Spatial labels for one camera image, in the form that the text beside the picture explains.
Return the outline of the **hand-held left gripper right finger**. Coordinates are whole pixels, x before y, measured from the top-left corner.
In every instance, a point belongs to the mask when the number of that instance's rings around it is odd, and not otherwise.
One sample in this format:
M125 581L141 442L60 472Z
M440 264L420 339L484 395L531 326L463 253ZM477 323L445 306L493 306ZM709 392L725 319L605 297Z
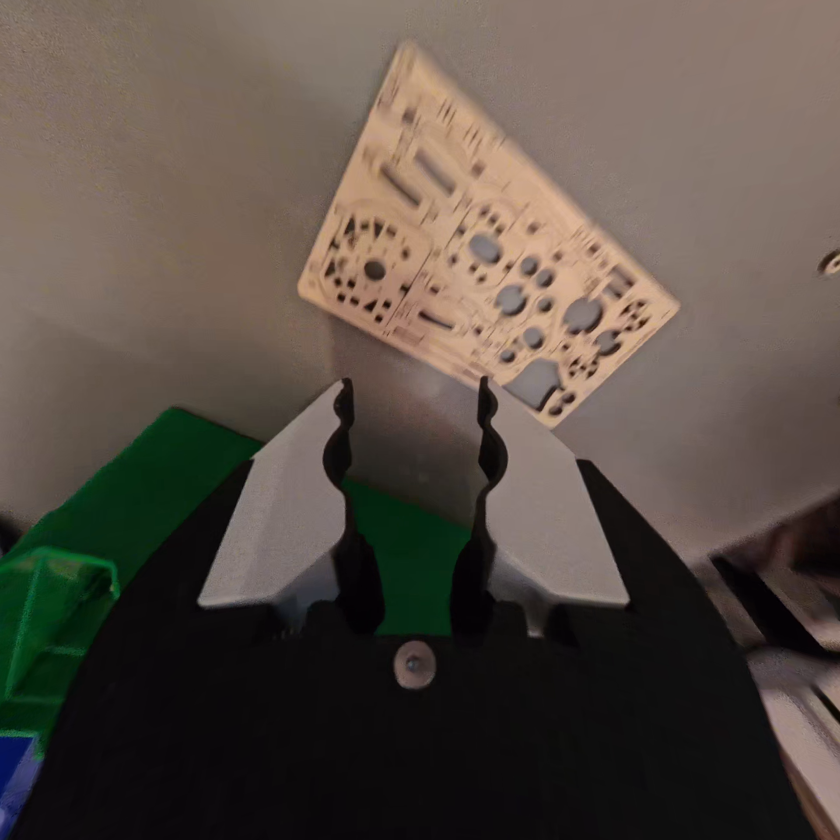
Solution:
M480 636L496 604L548 635L562 606L623 610L629 594L574 454L498 383L479 383L476 497L451 586L451 630Z

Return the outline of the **green plastic bin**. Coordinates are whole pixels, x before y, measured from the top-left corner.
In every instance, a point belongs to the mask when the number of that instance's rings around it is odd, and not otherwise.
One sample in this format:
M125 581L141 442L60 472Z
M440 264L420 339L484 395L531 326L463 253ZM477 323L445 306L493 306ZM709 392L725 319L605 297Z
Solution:
M261 444L179 408L153 421L73 496L2 543L2 737L45 749L107 609ZM466 528L352 478L343 487L382 578L380 634L450 635Z

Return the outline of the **wooden parts sheet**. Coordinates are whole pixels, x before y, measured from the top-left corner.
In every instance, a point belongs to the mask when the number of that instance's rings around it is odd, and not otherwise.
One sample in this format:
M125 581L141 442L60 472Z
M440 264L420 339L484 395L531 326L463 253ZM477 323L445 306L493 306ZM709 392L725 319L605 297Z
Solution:
M395 51L301 299L553 429L679 303L417 45Z

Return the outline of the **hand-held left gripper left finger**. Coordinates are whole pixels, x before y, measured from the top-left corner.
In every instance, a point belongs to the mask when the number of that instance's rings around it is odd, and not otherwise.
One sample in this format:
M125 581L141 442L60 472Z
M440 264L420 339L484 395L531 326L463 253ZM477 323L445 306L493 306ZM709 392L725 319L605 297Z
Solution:
M249 461L197 598L202 609L268 606L297 631L314 603L333 602L358 634L382 624L379 567L343 487L353 425L354 387L343 378Z

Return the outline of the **grey flat device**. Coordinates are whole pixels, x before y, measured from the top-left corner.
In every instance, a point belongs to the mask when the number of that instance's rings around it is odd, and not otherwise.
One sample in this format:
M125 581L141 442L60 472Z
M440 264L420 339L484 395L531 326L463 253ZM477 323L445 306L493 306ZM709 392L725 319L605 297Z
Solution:
M762 647L748 663L805 816L818 838L838 839L838 658Z

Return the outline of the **blue plastic bin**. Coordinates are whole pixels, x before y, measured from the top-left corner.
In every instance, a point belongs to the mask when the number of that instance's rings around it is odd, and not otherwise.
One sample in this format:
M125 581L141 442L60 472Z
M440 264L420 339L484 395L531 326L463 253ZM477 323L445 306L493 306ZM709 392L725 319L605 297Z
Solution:
M41 765L37 737L1 737L1 838L8 838L36 783Z

